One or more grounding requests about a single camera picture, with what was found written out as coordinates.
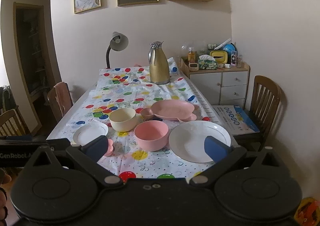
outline door frame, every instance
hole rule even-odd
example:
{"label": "door frame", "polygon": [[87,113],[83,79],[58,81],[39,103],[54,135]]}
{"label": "door frame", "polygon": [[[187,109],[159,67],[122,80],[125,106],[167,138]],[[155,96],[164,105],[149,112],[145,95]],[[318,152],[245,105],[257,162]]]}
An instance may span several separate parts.
{"label": "door frame", "polygon": [[47,38],[45,34],[45,24],[44,24],[44,6],[43,5],[32,5],[32,4],[22,4],[22,3],[13,3],[13,36],[14,36],[14,44],[16,48],[16,55],[17,55],[17,60],[18,60],[18,65],[20,69],[20,75],[21,79],[23,82],[24,89],[27,93],[27,97],[31,106],[31,109],[33,111],[33,114],[36,117],[36,120],[38,122],[38,125],[34,128],[34,130],[31,132],[32,135],[35,135],[37,131],[42,127],[42,124],[39,120],[38,114],[36,113],[35,107],[33,105],[33,102],[31,100],[27,83],[24,77],[23,69],[22,69],[22,64],[21,64],[21,59],[20,59],[20,53],[19,53],[19,45],[18,45],[18,38],[17,38],[17,22],[16,22],[16,10],[17,9],[37,9],[39,10],[39,15],[38,15],[38,27],[39,27],[39,40],[40,40],[40,46],[42,50],[42,56],[44,58],[44,65],[45,65],[45,72],[47,75],[48,79],[48,84],[50,89],[53,88],[55,85],[54,77],[53,77],[53,72],[52,72],[52,67],[50,63],[50,57],[49,57],[49,51],[48,51],[48,46],[47,46]]}

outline gold thermos jug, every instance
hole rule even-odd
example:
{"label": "gold thermos jug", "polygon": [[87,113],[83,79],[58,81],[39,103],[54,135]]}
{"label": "gold thermos jug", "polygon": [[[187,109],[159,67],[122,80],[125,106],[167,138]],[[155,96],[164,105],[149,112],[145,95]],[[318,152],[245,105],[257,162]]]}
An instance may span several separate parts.
{"label": "gold thermos jug", "polygon": [[150,81],[154,84],[167,84],[170,82],[169,65],[164,52],[163,42],[154,42],[149,52]]}

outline digital clock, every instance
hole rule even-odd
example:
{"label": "digital clock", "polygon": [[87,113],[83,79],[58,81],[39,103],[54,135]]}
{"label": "digital clock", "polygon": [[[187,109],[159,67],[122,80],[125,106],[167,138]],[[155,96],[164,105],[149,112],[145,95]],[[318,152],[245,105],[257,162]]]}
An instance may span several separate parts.
{"label": "digital clock", "polygon": [[199,70],[199,64],[198,63],[190,63],[189,64],[189,71],[198,71]]}

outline doorway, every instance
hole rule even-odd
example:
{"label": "doorway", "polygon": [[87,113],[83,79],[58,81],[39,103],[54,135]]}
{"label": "doorway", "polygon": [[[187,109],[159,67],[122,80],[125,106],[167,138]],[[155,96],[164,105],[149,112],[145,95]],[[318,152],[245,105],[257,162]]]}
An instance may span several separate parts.
{"label": "doorway", "polygon": [[48,136],[57,122],[47,99],[55,81],[45,35],[44,7],[14,3],[13,22],[24,89],[38,121],[33,134]]}

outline tablecloth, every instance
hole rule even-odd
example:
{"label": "tablecloth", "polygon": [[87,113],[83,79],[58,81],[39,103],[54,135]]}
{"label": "tablecloth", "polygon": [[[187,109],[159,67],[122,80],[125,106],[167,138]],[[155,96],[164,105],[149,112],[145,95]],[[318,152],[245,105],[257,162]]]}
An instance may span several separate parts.
{"label": "tablecloth", "polygon": [[[108,125],[108,138],[114,141],[115,151],[111,157],[103,156],[98,164],[122,179],[127,178],[175,178],[187,180],[212,166],[214,162],[196,164],[177,157],[170,146],[155,152],[142,150],[135,141],[133,130],[116,132],[109,122],[108,114],[118,108],[133,108],[143,122],[140,111],[159,100],[180,99],[195,105],[197,120],[218,122],[217,117],[209,117],[208,104],[200,94],[192,89],[187,78],[180,73],[177,64],[168,60],[171,82],[165,85],[150,83],[149,67],[130,67],[102,69],[95,90],[90,91],[84,101],[70,118],[57,138],[68,138],[71,143],[75,131],[90,122],[103,122]],[[164,120],[169,130],[179,125],[178,121]]]}

